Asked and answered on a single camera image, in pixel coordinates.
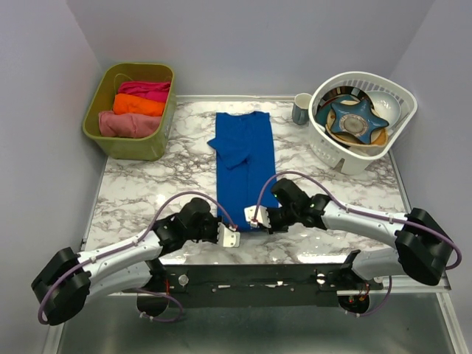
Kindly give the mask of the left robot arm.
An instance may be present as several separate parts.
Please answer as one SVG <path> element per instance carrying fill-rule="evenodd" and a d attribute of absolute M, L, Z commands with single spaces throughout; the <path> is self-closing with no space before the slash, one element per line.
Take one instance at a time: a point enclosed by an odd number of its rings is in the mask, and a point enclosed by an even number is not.
<path fill-rule="evenodd" d="M 179 212 L 154 218 L 144 231 L 124 241 L 94 251 L 57 251 L 31 284 L 39 302 L 38 321 L 50 326 L 67 322 L 94 294 L 158 290 L 164 280 L 160 269 L 148 265 L 133 278 L 133 267 L 178 251 L 188 241 L 218 243 L 223 228 L 222 218 L 211 213 L 207 201 L 195 197 Z"/>

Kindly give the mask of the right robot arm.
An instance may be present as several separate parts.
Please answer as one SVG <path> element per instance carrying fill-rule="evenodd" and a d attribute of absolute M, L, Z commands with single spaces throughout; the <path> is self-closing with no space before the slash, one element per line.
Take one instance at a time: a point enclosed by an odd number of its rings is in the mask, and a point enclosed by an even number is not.
<path fill-rule="evenodd" d="M 353 233 L 385 245 L 376 251 L 352 251 L 339 271 L 341 284 L 357 288 L 376 277 L 406 275 L 435 286 L 440 282 L 453 243 L 425 210 L 388 214 L 356 209 L 329 194 L 308 196 L 293 181 L 282 178 L 271 188 L 277 207 L 263 207 L 264 227 L 285 232 L 296 223 L 306 228 Z"/>

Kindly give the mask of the blue t shirt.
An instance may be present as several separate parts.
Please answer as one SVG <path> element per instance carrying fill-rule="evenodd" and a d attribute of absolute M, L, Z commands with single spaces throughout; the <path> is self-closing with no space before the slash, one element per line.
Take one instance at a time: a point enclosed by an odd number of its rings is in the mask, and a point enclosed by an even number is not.
<path fill-rule="evenodd" d="M 216 153 L 218 203 L 240 232 L 253 232 L 244 209 L 257 204 L 263 185 L 276 173 L 270 115 L 218 112 L 215 137 L 207 144 Z"/>

